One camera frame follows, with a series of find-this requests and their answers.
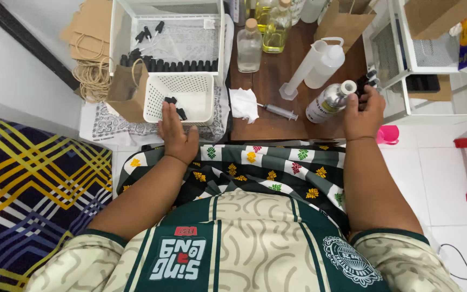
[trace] black wall trim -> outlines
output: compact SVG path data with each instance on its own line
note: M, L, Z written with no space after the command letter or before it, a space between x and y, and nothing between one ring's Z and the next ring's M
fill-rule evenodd
M44 47L20 22L0 3L0 26L37 59L52 70L72 90L79 88L71 71Z

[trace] wooden table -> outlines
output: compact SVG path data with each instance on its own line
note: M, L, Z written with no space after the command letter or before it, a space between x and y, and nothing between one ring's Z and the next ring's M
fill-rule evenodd
M284 51L280 54L263 52L261 69L255 73L239 72L237 68L237 37L234 37L230 62L231 88L244 90L251 88L258 103L270 103L286 110L294 110L295 114L298 114L298 120L288 121L287 118L259 107L259 118L253 124L248 124L247 120L240 118L233 119L232 141L344 138L340 114L329 119L326 123L314 124L307 119L305 110L309 103L321 94L328 85L342 83L349 79L356 80L367 72L361 37L347 52L343 66L322 88L310 89L302 82L298 86L298 96L293 101L282 99L279 93L279 88L283 83L289 82L309 52L316 27L316 23L299 21L291 29ZM236 28L234 35L237 36L237 32L241 29Z

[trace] cork stopper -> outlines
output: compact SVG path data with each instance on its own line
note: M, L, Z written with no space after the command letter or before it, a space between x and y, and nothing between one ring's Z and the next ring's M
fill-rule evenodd
M246 20L246 27L247 31L255 31L257 29L257 20L255 18L250 18Z
M291 6L291 0L280 0L279 4L284 8L288 8Z

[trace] pink cup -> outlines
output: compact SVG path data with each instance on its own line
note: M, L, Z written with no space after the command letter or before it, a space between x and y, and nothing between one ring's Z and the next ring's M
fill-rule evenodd
M376 136L378 144L396 145L399 143L399 128L397 126L381 126Z

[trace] hand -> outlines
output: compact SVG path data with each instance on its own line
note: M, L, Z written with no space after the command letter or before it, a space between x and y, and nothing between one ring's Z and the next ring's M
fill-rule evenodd
M164 101L161 111L163 121L158 122L158 128L160 137L165 141L165 156L172 156L189 165L199 149L198 127L192 126L187 136L174 104Z
M385 99L372 86L365 85L365 94L361 96L359 104L356 94L349 95L349 103L345 109L343 130L347 142L361 138L376 139L378 130L383 123L383 111L385 110Z

